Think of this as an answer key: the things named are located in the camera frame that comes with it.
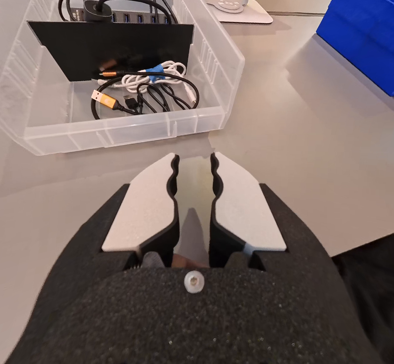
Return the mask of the blue plastic bin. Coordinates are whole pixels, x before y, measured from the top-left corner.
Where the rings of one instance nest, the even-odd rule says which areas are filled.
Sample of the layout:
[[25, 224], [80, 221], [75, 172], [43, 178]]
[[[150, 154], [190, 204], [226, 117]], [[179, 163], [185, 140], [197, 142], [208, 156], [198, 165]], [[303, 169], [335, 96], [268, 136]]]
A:
[[316, 33], [394, 95], [394, 0], [331, 0]]

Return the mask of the black bin divider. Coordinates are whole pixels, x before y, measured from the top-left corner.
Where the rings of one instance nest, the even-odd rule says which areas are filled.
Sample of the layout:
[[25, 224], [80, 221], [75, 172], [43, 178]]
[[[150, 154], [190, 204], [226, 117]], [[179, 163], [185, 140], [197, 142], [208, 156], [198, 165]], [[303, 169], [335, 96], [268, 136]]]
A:
[[188, 65], [193, 24], [36, 22], [28, 24], [70, 82], [102, 71], [143, 70], [164, 61]]

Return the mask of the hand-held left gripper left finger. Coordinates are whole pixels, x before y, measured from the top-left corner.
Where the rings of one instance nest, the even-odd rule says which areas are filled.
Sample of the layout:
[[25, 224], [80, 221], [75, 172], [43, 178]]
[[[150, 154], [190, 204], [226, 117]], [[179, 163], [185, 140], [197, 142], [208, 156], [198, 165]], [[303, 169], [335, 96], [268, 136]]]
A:
[[159, 252], [154, 239], [179, 221], [176, 178], [179, 156], [169, 153], [130, 181], [102, 244], [103, 252]]

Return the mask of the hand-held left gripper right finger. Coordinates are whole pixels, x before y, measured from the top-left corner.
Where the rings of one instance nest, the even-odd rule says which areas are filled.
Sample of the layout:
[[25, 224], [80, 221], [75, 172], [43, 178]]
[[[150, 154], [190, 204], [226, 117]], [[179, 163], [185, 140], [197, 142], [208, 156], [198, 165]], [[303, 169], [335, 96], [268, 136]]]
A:
[[225, 254], [285, 252], [287, 246], [255, 177], [220, 152], [211, 155], [210, 243]]

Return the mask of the clear plastic bin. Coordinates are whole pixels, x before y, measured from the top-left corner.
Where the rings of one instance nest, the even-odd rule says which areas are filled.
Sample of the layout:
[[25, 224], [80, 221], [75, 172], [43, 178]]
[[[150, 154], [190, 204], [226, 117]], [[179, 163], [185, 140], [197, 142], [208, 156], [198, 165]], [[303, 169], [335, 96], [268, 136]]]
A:
[[175, 47], [186, 42], [185, 58], [169, 56], [147, 62], [185, 61], [186, 78], [200, 100], [192, 112], [160, 112], [132, 117], [97, 106], [90, 96], [96, 74], [83, 68], [100, 47], [120, 44], [124, 28], [132, 42], [134, 27], [114, 25], [115, 36], [86, 23], [60, 20], [58, 0], [1, 0], [0, 124], [16, 143], [34, 155], [69, 153], [137, 144], [222, 129], [231, 114], [245, 58], [202, 0], [169, 0], [180, 22]]

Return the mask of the person's dark trousers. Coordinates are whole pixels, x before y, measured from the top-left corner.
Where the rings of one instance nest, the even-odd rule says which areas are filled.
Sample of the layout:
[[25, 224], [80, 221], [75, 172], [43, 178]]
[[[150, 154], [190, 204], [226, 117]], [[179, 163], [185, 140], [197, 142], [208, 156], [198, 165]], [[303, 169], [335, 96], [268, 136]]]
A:
[[384, 363], [394, 362], [394, 235], [332, 257], [358, 319]]

